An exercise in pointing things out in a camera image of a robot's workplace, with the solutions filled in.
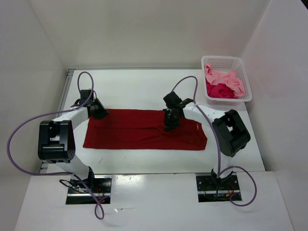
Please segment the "dark red t-shirt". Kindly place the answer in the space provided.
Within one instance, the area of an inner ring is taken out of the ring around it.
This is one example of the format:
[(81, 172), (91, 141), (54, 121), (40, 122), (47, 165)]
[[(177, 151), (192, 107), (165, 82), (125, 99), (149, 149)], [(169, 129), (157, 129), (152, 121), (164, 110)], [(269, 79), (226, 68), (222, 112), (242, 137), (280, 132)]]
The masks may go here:
[(109, 109), (103, 119), (91, 117), (83, 148), (109, 150), (204, 150), (207, 137), (202, 125), (180, 119), (179, 127), (164, 130), (159, 110)]

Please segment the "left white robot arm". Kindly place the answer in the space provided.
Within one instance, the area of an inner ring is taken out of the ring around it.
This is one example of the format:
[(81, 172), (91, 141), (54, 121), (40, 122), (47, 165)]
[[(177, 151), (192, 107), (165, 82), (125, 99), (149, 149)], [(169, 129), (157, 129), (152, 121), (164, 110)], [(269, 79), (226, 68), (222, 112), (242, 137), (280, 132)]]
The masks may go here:
[(94, 172), (76, 156), (74, 129), (81, 123), (94, 118), (101, 120), (109, 115), (98, 99), (90, 100), (80, 107), (77, 100), (69, 112), (54, 120), (44, 120), (39, 125), (38, 157), (55, 164), (70, 173), (79, 187), (89, 193), (96, 187)]

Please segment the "light pink t-shirt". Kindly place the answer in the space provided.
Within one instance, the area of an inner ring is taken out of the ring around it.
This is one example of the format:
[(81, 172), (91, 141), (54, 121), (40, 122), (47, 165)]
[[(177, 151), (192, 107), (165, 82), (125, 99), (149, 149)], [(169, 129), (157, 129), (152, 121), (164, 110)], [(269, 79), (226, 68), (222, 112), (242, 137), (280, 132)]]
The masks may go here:
[(222, 73), (212, 69), (211, 64), (205, 65), (205, 82), (211, 85), (225, 84), (233, 90), (236, 99), (245, 95), (244, 83), (236, 76), (236, 71)]

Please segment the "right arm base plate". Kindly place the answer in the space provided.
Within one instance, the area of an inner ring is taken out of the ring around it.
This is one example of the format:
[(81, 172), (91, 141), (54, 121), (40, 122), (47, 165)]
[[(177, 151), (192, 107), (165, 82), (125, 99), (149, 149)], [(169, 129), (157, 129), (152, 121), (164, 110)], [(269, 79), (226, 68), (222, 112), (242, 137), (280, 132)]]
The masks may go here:
[(231, 178), (221, 186), (216, 186), (211, 179), (210, 173), (196, 174), (198, 201), (225, 202), (232, 197), (233, 201), (242, 201), (237, 175), (233, 173)]

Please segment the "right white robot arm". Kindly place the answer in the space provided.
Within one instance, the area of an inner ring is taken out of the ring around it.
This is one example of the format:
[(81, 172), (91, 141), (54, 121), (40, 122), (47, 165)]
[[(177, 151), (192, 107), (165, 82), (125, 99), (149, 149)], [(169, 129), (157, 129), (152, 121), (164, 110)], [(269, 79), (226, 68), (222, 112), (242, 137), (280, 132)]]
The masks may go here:
[(204, 132), (214, 139), (217, 146), (218, 162), (211, 171), (211, 184), (216, 189), (222, 189), (228, 184), (236, 166), (231, 160), (244, 149), (251, 136), (239, 113), (233, 109), (223, 112), (203, 105), (168, 105), (164, 109), (165, 129), (171, 131), (180, 127), (180, 119), (188, 119), (201, 123)]

